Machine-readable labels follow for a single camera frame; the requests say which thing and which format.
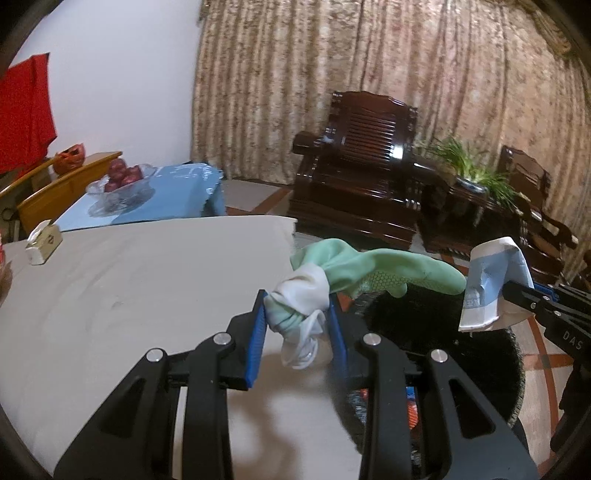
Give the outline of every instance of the tissue box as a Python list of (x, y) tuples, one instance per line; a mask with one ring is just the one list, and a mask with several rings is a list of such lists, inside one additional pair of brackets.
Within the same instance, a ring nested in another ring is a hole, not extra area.
[(37, 225), (27, 239), (25, 251), (31, 265), (42, 265), (61, 243), (60, 228), (51, 220), (44, 220)]

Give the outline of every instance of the white wall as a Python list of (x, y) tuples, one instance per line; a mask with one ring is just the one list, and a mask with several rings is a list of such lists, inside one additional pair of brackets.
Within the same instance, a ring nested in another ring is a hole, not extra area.
[(200, 0), (64, 0), (14, 63), (51, 52), (57, 139), (129, 163), (189, 160)]

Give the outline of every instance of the curtain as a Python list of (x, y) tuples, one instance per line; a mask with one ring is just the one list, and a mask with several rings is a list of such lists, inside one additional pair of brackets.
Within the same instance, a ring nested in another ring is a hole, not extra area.
[(333, 90), (390, 95), (418, 108), (420, 140), (455, 134), (492, 168), (506, 144), (550, 172), (546, 212), (580, 240), (565, 252), (570, 277), (591, 241), (591, 79), (550, 48), (527, 3), (218, 0), (197, 63), (193, 159), (291, 183), (293, 136), (321, 131)]

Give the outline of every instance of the potted plant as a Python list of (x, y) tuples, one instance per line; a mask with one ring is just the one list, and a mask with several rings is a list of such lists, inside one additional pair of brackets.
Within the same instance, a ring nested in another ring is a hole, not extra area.
[(458, 182), (465, 188), (476, 193), (488, 191), (500, 205), (514, 208), (513, 197), (516, 191), (509, 185), (507, 177), (478, 165), (478, 157), (486, 152), (472, 153), (469, 145), (464, 146), (452, 135), (420, 146), (453, 168)]

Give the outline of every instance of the tile floor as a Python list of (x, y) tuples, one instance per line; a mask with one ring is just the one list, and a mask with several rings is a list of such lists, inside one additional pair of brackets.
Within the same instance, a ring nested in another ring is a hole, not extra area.
[[(222, 189), (228, 215), (286, 215), (292, 191), (286, 186), (273, 186), (243, 180), (224, 180)], [(320, 240), (317, 236), (296, 232), (298, 248)], [(413, 239), (411, 251), (431, 255), (454, 265), (464, 275), (468, 262), (450, 255), (429, 254), (420, 235)], [(525, 397), (519, 418), (523, 423), (530, 454), (544, 474), (552, 465), (550, 437), (562, 411), (558, 402), (572, 371), (572, 359), (544, 336), (544, 327), (533, 318), (513, 327), (524, 356)]]

